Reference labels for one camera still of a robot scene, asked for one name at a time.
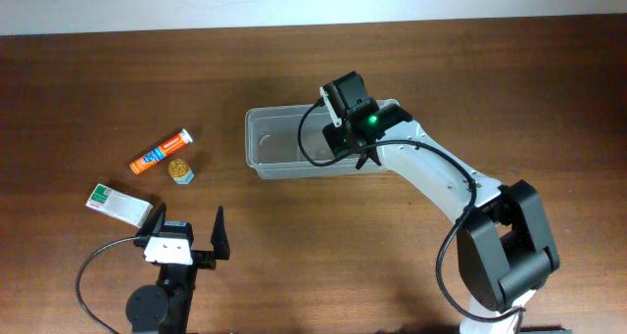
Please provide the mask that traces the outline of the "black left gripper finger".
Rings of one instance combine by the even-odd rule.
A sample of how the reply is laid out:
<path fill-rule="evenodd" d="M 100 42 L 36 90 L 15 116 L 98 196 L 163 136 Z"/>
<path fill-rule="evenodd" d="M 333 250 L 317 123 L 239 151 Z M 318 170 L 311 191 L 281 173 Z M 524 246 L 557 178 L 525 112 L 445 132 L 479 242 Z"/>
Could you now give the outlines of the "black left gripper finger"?
<path fill-rule="evenodd" d="M 225 229 L 225 218 L 223 206 L 217 208 L 211 244 L 214 247 L 214 257 L 216 260 L 228 261 L 230 259 L 230 246 Z"/>
<path fill-rule="evenodd" d="M 167 205 L 161 202 L 148 215 L 136 233 L 137 237 L 149 237 L 159 233 L 166 220 Z"/>

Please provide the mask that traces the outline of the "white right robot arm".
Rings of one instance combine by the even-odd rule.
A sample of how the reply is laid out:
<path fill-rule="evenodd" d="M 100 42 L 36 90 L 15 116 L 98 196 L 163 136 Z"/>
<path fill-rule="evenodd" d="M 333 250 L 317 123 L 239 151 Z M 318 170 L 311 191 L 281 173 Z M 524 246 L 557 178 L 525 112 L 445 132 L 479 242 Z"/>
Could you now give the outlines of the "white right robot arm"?
<path fill-rule="evenodd" d="M 358 156 L 410 182 L 451 221 L 435 262 L 436 282 L 447 301 L 442 267 L 450 245 L 471 295 L 462 333 L 517 333 L 525 305 L 558 270 L 560 259 L 542 199 L 528 182 L 505 185 L 470 167 L 436 143 L 398 104 L 380 106 L 362 77 L 349 72 L 319 89 L 317 105 L 331 122 L 322 134 L 341 161 Z"/>

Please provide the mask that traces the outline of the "white green medicine box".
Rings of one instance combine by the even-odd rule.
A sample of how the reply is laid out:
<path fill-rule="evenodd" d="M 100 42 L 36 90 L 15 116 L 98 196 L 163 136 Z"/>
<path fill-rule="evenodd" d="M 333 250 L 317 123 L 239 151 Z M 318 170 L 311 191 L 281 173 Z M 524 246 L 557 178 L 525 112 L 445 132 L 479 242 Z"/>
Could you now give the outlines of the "white green medicine box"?
<path fill-rule="evenodd" d="M 142 226 L 153 209 L 149 202 L 123 194 L 101 183 L 90 193 L 85 206 L 137 228 Z"/>

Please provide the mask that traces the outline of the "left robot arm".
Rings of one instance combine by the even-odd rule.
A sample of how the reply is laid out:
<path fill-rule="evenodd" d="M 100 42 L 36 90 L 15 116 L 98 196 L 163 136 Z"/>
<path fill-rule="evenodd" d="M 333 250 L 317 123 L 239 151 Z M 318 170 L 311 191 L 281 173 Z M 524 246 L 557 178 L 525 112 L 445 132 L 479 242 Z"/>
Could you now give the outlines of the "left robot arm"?
<path fill-rule="evenodd" d="M 133 333 L 184 333 L 197 273 L 230 259 L 222 207 L 217 209 L 210 250 L 194 250 L 192 224 L 167 220 L 166 211 L 166 205 L 159 204 L 133 241 L 143 250 L 144 260 L 160 268 L 155 284 L 137 288 L 127 300 L 125 314 Z"/>

